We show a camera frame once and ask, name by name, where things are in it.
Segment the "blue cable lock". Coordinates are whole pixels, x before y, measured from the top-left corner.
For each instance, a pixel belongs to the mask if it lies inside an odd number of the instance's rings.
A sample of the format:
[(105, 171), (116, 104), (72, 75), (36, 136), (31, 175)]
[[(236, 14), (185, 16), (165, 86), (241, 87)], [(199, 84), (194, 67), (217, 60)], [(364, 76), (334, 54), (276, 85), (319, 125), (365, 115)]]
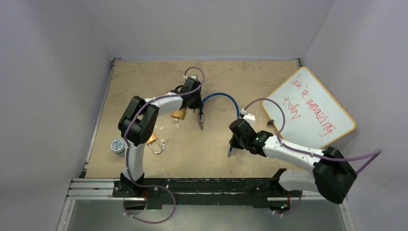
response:
[(216, 92), (204, 97), (197, 121), (197, 124), (203, 122), (203, 130), (198, 124), (196, 135), (206, 154), (218, 154), (222, 159), (231, 159), (234, 148), (229, 144), (232, 137), (229, 125), (238, 118), (239, 104), (230, 94)]

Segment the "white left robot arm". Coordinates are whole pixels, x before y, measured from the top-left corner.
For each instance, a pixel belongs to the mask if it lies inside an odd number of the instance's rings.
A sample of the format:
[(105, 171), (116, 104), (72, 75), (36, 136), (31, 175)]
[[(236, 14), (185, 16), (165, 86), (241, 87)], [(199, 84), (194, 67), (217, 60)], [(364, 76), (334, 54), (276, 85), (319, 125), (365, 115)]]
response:
[(143, 185), (143, 154), (158, 116), (182, 108), (199, 108), (202, 85), (203, 82), (194, 77), (185, 77), (185, 83), (179, 91), (173, 90), (153, 98), (135, 96), (131, 99), (118, 123), (118, 129), (127, 145), (125, 168), (120, 181), (130, 196), (137, 197), (142, 194), (143, 188), (147, 188), (147, 185)]

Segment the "silver key set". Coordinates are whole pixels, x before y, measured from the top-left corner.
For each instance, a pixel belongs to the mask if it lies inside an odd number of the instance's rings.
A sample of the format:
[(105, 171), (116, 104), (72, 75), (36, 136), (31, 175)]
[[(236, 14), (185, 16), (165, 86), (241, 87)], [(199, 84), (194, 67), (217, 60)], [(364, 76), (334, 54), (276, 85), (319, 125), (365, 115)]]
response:
[(172, 123), (175, 124), (178, 128), (181, 127), (181, 125), (179, 124), (178, 118), (174, 118), (174, 119), (172, 120)]

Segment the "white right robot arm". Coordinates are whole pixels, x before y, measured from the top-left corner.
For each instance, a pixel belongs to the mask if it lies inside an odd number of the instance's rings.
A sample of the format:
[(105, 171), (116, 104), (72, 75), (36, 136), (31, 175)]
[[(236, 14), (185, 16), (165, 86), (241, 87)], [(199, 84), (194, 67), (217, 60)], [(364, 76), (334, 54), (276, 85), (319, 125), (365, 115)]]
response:
[(290, 163), (301, 171), (283, 170), (270, 183), (271, 192), (281, 196), (287, 191), (317, 192), (328, 201), (341, 204), (357, 179), (356, 171), (339, 150), (312, 149), (300, 145), (289, 148), (279, 136), (255, 132), (250, 123), (237, 119), (229, 125), (230, 145), (251, 154)]

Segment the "small keys of orange padlock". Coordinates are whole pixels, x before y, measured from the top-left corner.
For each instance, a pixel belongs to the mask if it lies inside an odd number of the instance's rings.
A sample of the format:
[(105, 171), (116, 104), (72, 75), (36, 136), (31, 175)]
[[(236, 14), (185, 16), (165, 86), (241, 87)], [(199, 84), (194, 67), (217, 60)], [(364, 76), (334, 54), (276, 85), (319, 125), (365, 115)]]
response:
[(165, 149), (166, 149), (166, 146), (167, 146), (167, 144), (168, 144), (168, 142), (170, 141), (170, 139), (162, 139), (161, 140), (161, 147), (162, 147), (162, 152), (164, 152), (165, 151)]

